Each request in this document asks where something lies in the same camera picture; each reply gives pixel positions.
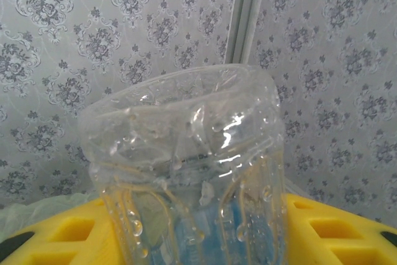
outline damask pattern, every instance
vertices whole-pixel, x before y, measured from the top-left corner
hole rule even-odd
[[[397,0],[262,0],[249,62],[274,77],[287,176],[397,227]]]
[[[0,0],[0,206],[91,192],[80,111],[225,62],[234,0]]]

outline black surface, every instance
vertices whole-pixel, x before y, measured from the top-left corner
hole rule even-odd
[[[28,241],[35,232],[25,232],[17,236],[8,238],[0,243],[0,263],[3,262],[10,254],[20,248]]]
[[[392,245],[397,247],[397,234],[392,232],[380,232],[383,237],[385,237]]]

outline yellow foam holder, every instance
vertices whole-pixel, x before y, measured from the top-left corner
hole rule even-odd
[[[289,265],[397,265],[396,229],[296,195],[287,204]],[[27,232],[10,255],[0,251],[0,265],[125,265],[100,199],[12,237]]]

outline wallpaper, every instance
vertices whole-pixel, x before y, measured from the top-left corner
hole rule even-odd
[[[91,192],[76,119],[147,78],[224,63],[234,0],[0,0],[0,207]]]
[[[397,0],[262,0],[250,64],[274,77],[287,176],[397,227]]]

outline gray floral pattern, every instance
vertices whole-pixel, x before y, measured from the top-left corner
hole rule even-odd
[[[224,63],[234,0],[0,0],[0,207],[92,192],[77,118],[164,73]]]
[[[248,63],[277,84],[287,176],[397,227],[397,0],[258,1]]]

